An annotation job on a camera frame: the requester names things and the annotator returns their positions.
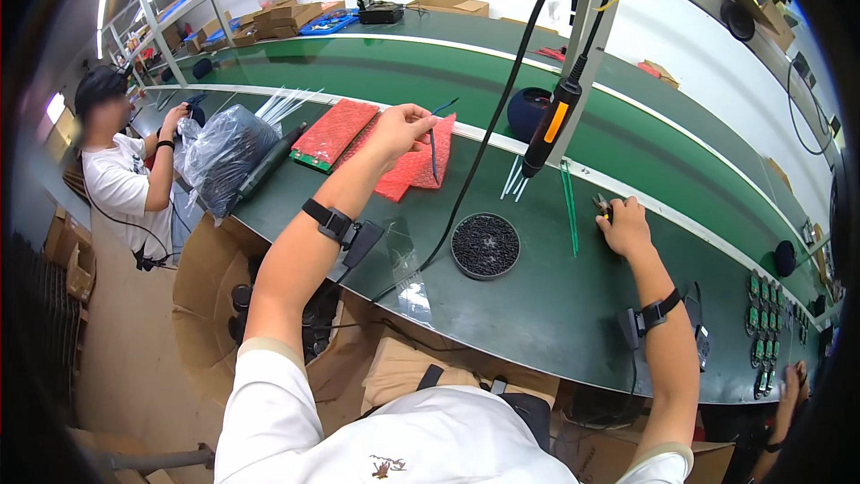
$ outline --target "printed logo on shirt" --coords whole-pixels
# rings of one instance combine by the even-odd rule
[[[393,460],[392,458],[382,458],[378,456],[373,456],[372,454],[371,458],[375,460],[380,460],[380,463],[373,463],[373,467],[376,468],[376,472],[371,473],[371,476],[375,476],[380,480],[383,478],[388,478],[389,471],[406,470],[406,462],[403,462],[403,458],[399,460]]]
[[[132,156],[132,168],[129,168],[128,170],[135,174],[146,174],[146,172],[144,172],[144,161],[142,161],[138,156]]]

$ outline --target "electric screwdriver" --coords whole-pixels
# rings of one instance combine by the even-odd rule
[[[580,76],[582,70],[585,69],[585,63],[586,57],[580,55],[570,75],[558,81],[555,86],[550,104],[543,113],[543,118],[537,125],[535,134],[532,135],[528,149],[525,150],[522,171],[524,177],[533,177],[543,167],[546,159],[550,157],[550,152],[558,141],[558,137],[568,124],[568,120],[576,108],[576,103],[580,101],[582,95]]]

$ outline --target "round tray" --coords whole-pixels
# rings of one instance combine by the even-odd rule
[[[491,280],[509,272],[520,257],[520,235],[510,222],[493,213],[460,220],[451,234],[451,254],[463,274]]]

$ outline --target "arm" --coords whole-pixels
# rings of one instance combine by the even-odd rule
[[[598,217],[606,242],[627,258],[640,306],[666,299],[675,286],[663,267],[645,221],[645,208],[636,197],[611,201],[613,220]],[[696,340],[682,302],[666,316],[666,322],[645,336],[645,358],[654,386],[651,416],[635,459],[664,443],[690,445],[696,427],[699,369]]]
[[[322,184],[314,199],[357,218],[379,178],[394,167],[397,158],[427,144],[426,133],[436,121],[430,112],[413,104],[391,107],[382,114],[367,144]],[[340,250],[339,244],[317,231],[318,226],[300,211],[268,250],[254,285],[245,340],[278,339],[297,355],[303,354],[302,311]]]
[[[151,134],[144,140],[146,146],[146,155],[150,153],[150,144],[152,149],[160,141],[173,142],[173,135],[176,133],[176,123],[179,118],[188,115],[187,103],[181,103],[178,106],[170,109],[167,116],[164,118],[164,125],[161,129],[161,134],[157,141],[152,141],[156,136]],[[156,162],[152,165],[150,172],[150,188],[146,192],[146,211],[161,211],[168,207],[170,202],[170,187],[173,186],[173,148],[170,146],[161,146],[156,151]]]
[[[777,445],[785,440],[786,434],[791,427],[791,417],[795,411],[797,403],[797,395],[800,391],[795,367],[785,367],[785,385],[780,386],[781,396],[779,397],[779,405],[777,406],[777,415],[774,418],[773,433],[767,440],[768,445]],[[776,463],[779,457],[779,450],[776,452],[768,452],[762,449],[758,456],[758,461],[752,467],[750,478],[756,482],[762,481]]]

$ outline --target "workbench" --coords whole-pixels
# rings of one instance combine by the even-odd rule
[[[484,47],[502,53],[511,52],[510,46],[515,48],[522,30],[512,23],[480,17],[431,13],[417,19],[416,13],[407,15],[399,28],[353,25],[349,29],[366,30],[367,34],[394,33],[409,27],[418,30],[413,25],[420,23],[421,38],[432,38],[437,36],[433,32],[436,24],[447,23],[447,28],[438,28],[438,36],[448,41],[486,36]],[[536,31],[529,48],[562,43],[563,38]],[[457,46],[354,36],[260,43],[221,51],[215,58],[220,60],[220,68],[200,83],[225,91],[210,92],[204,101],[211,108],[208,116],[231,91],[288,85],[312,91],[324,88],[326,94],[383,104],[412,101],[424,107],[459,97],[451,108],[457,113],[457,122],[479,128],[489,122],[511,64],[504,56]],[[182,60],[180,65],[190,71],[194,62]],[[543,86],[551,90],[557,78],[552,70],[524,65],[515,89]],[[500,201],[513,154],[490,146],[457,219],[490,211],[510,220],[523,243],[520,260],[500,279],[478,282],[463,276],[452,262],[450,248],[443,247],[421,274],[432,312],[429,327],[468,346],[559,377],[628,390],[632,370],[615,313],[635,307],[638,299],[629,268],[608,249],[593,223],[597,211],[591,198],[600,192],[611,199],[619,196],[619,189],[632,188],[666,206],[660,214],[649,213],[649,224],[654,244],[675,284],[682,292],[692,288],[693,281],[702,288],[704,323],[710,330],[714,352],[702,375],[701,402],[752,402],[757,371],[749,364],[753,339],[747,337],[744,328],[749,269],[712,243],[724,240],[773,272],[770,251],[783,239],[797,243],[795,231],[806,217],[758,154],[681,92],[611,56],[603,57],[597,82],[609,91],[591,92],[567,152],[580,164],[573,179],[579,257],[574,259],[571,252],[559,171],[545,168],[532,179],[519,203]],[[644,111],[613,92],[654,112]],[[240,93],[228,105],[242,103],[253,110],[264,100],[262,95]],[[285,120],[284,129],[313,121],[324,110],[320,105],[305,103]],[[770,201],[702,143],[667,125],[667,120],[718,151]],[[510,135],[504,117],[497,131]],[[424,261],[445,228],[477,147],[478,142],[471,138],[453,137],[445,182],[439,190],[410,188],[400,203],[376,195],[371,198],[361,218],[386,228],[396,221],[396,228],[408,229],[408,239],[383,238],[344,280],[346,287],[372,297],[395,282],[393,252],[388,248],[392,242],[397,242],[392,246],[399,253],[408,252],[403,247],[408,248],[411,242],[417,264]],[[589,171],[611,179],[596,179],[587,174]],[[273,241],[324,179],[310,168],[285,163],[252,199],[237,206],[234,216]],[[773,205],[779,207],[781,216]],[[678,212],[681,219],[705,228],[713,239],[680,226],[678,218],[667,211]],[[803,305],[822,293],[811,264],[802,265],[780,282]],[[380,305],[409,316],[401,309],[396,292],[385,296]],[[799,344],[796,327],[793,331],[783,329],[780,340],[779,368],[805,359],[809,369],[814,369],[818,344],[814,328],[805,347]],[[635,392],[648,395],[651,386],[642,355],[637,356],[637,362]],[[761,402],[777,398],[778,393],[772,393]]]

